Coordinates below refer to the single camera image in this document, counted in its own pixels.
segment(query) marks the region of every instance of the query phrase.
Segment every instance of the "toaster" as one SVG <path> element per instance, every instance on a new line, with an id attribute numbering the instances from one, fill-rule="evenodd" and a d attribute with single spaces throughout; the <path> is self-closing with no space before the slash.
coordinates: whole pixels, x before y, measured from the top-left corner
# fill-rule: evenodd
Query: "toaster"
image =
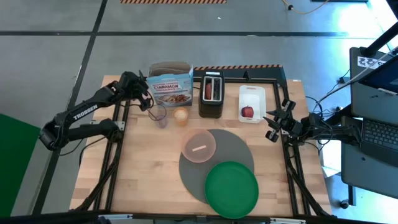
<path id="1" fill-rule="evenodd" d="M 207 70 L 200 80 L 199 115 L 220 118 L 223 114 L 225 81 L 222 70 Z"/>

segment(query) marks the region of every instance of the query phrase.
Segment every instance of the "concrete floor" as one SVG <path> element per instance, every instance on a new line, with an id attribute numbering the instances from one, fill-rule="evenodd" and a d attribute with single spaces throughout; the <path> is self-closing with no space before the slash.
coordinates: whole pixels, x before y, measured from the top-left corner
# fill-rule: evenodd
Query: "concrete floor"
<path id="1" fill-rule="evenodd" d="M 319 5 L 309 0 L 290 2 L 301 11 Z M 2 0 L 0 31 L 91 31 L 100 5 L 101 0 Z M 349 68 L 349 48 L 369 45 L 381 34 L 381 27 L 365 3 L 331 2 L 302 16 L 288 12 L 280 1 L 228 0 L 225 5 L 195 6 L 121 5 L 118 0 L 109 0 L 100 31 L 348 32 L 349 36 L 97 37 L 77 102 L 92 96 L 104 75 L 139 69 L 147 73 L 150 64 L 165 60 L 183 60 L 194 66 L 282 64 L 287 78 L 303 80 L 307 96 L 320 98 Z M 0 113 L 42 127 L 63 111 L 88 39 L 0 36 Z M 325 100 L 323 107 L 345 106 L 348 98 L 349 89 L 341 90 Z M 314 103 L 307 103 L 312 109 Z M 43 212 L 68 210 L 78 173 L 78 154 L 79 150 L 60 158 Z M 48 158 L 49 153 L 38 142 L 13 215 L 30 213 Z M 359 205 L 343 210 L 335 202 L 347 198 L 345 184 L 339 176 L 326 183 L 333 213 L 340 218 L 388 223 L 398 220 L 396 213 L 387 212 L 389 207 L 396 208 L 398 200 L 359 190 Z"/>

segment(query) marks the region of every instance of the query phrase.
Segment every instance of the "caster wheel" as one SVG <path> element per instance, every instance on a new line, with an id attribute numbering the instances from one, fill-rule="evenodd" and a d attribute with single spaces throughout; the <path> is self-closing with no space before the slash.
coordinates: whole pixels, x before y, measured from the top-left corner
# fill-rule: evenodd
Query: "caster wheel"
<path id="1" fill-rule="evenodd" d="M 340 207 L 341 207 L 342 209 L 347 209 L 347 208 L 349 207 L 348 199 L 342 200 L 342 201 L 340 202 Z"/>

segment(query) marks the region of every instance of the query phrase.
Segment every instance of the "yellow black striped tape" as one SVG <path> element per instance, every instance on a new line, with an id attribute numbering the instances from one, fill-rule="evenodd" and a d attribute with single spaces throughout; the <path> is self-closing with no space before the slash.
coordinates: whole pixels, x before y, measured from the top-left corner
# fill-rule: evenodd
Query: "yellow black striped tape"
<path id="1" fill-rule="evenodd" d="M 226 0 L 120 0 L 122 4 L 225 4 Z"/>
<path id="2" fill-rule="evenodd" d="M 282 68 L 282 65 L 230 65 L 230 66 L 204 66 L 195 67 L 194 70 L 207 69 L 240 69 L 240 68 Z"/>

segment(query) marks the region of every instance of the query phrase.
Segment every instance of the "wooden table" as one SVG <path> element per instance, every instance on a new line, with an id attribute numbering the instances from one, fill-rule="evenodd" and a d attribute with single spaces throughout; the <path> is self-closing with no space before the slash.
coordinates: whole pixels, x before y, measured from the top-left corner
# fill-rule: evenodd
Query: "wooden table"
<path id="1" fill-rule="evenodd" d="M 119 76 L 105 76 L 103 85 Z M 300 80 L 287 80 L 290 99 L 297 103 L 294 118 L 308 116 L 307 104 Z M 186 127 L 178 127 L 172 118 L 173 108 L 167 109 L 169 124 L 159 129 L 138 107 L 129 111 L 121 160 L 114 189 L 112 212 L 167 213 L 216 215 L 205 203 L 194 198 L 184 187 L 178 171 L 180 140 L 188 129 L 224 129 L 238 135 L 249 146 L 254 158 L 254 174 L 259 184 L 259 200 L 250 216 L 291 217 L 289 186 L 283 157 L 282 143 L 266 139 L 270 130 L 265 121 L 247 124 L 238 121 L 239 87 L 243 83 L 226 83 L 223 115 L 220 119 L 204 119 L 198 114 L 198 94 L 194 89 L 193 106 Z M 255 84 L 266 90 L 267 111 L 274 110 L 275 96 L 271 84 Z M 111 118 L 114 107 L 101 108 L 94 113 L 95 120 Z M 89 138 L 93 142 L 101 136 Z M 93 190 L 100 175 L 106 141 L 88 148 L 83 157 L 70 208 L 82 203 Z M 300 147 L 305 183 L 323 209 L 331 213 L 331 207 L 322 175 L 317 149 L 306 144 Z M 107 188 L 101 201 L 104 207 Z M 298 209 L 303 213 L 302 199 L 296 186 Z"/>

